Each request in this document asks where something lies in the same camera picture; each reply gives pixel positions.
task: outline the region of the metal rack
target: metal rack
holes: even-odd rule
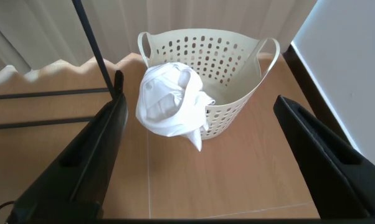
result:
[[[100,53],[99,46],[95,40],[95,36],[89,24],[89,20],[82,6],[81,0],[72,0],[72,2],[78,14],[78,18],[81,21],[83,30],[85,31],[85,35],[88,38],[89,44],[96,58],[99,69],[106,82],[107,88],[91,88],[91,89],[84,89],[84,90],[48,91],[48,92],[41,92],[41,93],[21,93],[21,94],[0,95],[0,100],[43,97],[43,96],[73,95],[73,94],[82,94],[82,93],[101,93],[101,92],[106,92],[106,91],[110,92],[113,100],[115,99],[116,90],[114,89],[112,81],[110,80],[110,76],[107,72],[105,62],[103,61],[102,54]],[[9,124],[0,124],[0,129],[25,128],[25,127],[50,125],[50,124],[78,123],[78,122],[91,121],[92,119],[93,119],[93,116],[88,116],[88,117],[81,117],[81,118],[66,118],[66,119],[52,119],[52,120],[43,120],[43,121],[29,121],[29,122],[21,122],[21,123],[9,123]]]

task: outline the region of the basket handle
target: basket handle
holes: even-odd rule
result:
[[[146,66],[149,67],[148,58],[146,57],[145,51],[143,50],[143,36],[145,34],[148,36],[148,42],[149,42],[149,47],[150,47],[150,57],[153,54],[152,47],[151,47],[151,35],[149,32],[142,32],[138,35],[138,47],[139,47],[140,55],[142,55],[143,57],[143,61],[145,62]]]
[[[264,72],[262,72],[262,74],[261,74],[261,78],[262,79],[264,79],[265,76],[268,75],[268,72],[275,65],[277,59],[279,58],[279,54],[280,54],[280,45],[279,45],[279,42],[277,42],[277,40],[274,39],[274,38],[264,38],[264,39],[262,39],[262,40],[260,40],[258,42],[257,46],[255,47],[255,49],[253,51],[253,54],[255,55],[255,58],[258,57],[258,53],[262,50],[262,48],[264,47],[264,45],[267,43],[268,40],[272,40],[275,43],[276,51],[275,51],[275,56],[272,59],[272,62],[270,63],[270,65],[268,66],[268,68]]]

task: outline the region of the laundry basket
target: laundry basket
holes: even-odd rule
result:
[[[143,51],[145,34],[151,49],[149,58]],[[269,67],[261,73],[257,55],[267,40],[275,42],[276,51]],[[157,35],[142,32],[138,47],[147,67],[182,62],[200,75],[203,90],[216,101],[206,107],[209,129],[201,133],[202,139],[216,137],[230,125],[280,53],[279,43],[273,38],[255,40],[214,29],[181,29]]]

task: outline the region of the baseboard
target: baseboard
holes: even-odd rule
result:
[[[290,70],[292,71],[295,80],[299,84],[305,98],[308,100],[315,116],[332,131],[334,131],[341,139],[345,140],[348,144],[353,145],[350,136],[347,136],[343,131],[344,127],[341,127],[338,120],[334,116],[332,110],[322,97],[319,89],[313,82],[310,74],[305,68],[303,62],[297,55],[295,49],[290,45],[288,50],[283,53]]]

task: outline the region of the curtain fold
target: curtain fold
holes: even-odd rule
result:
[[[278,39],[286,50],[316,0],[82,0],[105,59],[139,53],[140,32],[210,28]],[[0,70],[20,73],[58,60],[79,66],[92,58],[69,0],[0,1]]]

